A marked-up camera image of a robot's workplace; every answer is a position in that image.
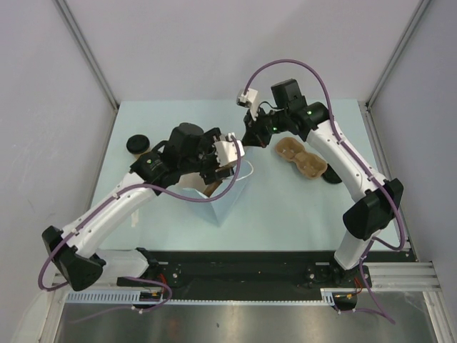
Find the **brown cardboard cup carrier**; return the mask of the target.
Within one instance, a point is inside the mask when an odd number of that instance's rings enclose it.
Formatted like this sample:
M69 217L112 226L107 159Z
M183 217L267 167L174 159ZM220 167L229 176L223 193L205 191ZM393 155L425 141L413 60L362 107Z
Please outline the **brown cardboard cup carrier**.
M206 197L211 197L211 195L223 184L222 180L215 181L209 185L206 186L206 188L203 191L203 194Z

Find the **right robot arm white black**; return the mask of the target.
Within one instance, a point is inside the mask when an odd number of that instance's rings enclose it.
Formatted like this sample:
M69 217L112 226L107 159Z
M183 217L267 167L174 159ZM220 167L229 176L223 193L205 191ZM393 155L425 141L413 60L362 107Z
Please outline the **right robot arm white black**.
M321 102L308 104L298 82L289 79L271 88L276 108L265 112L258 92L242 89L236 103L246 107L244 146L266 147L274 134L289 132L314 148L330 164L354 202L343 214L346 233L334 253L330 280L345 287L355 278L359 263L378 236L398 215L403 185L377 172L355 150Z

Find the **white straw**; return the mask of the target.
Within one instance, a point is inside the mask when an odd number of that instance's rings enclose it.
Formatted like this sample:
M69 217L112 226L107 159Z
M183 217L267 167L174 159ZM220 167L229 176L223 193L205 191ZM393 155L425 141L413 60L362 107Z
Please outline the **white straw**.
M131 214L131 227L135 228L138 223L139 223L139 210L137 209L135 212L133 212Z

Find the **black plastic cup lid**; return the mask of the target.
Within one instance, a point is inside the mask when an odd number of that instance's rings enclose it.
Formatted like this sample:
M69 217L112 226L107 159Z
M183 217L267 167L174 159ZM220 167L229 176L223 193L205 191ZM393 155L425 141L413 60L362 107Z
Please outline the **black plastic cup lid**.
M132 154L132 152L143 151L150 148L149 138L143 134L135 134L126 142L127 151Z

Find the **brown paper cup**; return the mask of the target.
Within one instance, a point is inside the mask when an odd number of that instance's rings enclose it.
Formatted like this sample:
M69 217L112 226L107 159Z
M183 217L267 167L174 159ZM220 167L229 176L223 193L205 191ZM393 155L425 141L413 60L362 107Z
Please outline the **brown paper cup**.
M150 151L151 151L150 149L145 149L143 151L132 152L132 155L134 156L135 159L139 159L142 155L147 154Z

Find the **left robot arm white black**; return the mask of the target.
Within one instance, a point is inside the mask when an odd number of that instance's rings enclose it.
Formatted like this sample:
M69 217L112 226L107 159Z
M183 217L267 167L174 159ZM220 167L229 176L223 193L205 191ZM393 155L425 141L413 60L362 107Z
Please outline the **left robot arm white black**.
M179 198L169 187L183 175L197 173L207 184L225 178L236 181L243 156L242 143L233 133L179 124L167 140L141 154L99 204L63 229L44 230L42 239L49 254L44 264L54 264L76 292L99 279L134 278L144 286L153 284L158 263L145 249L108 251L100 245L145 203L161 194Z

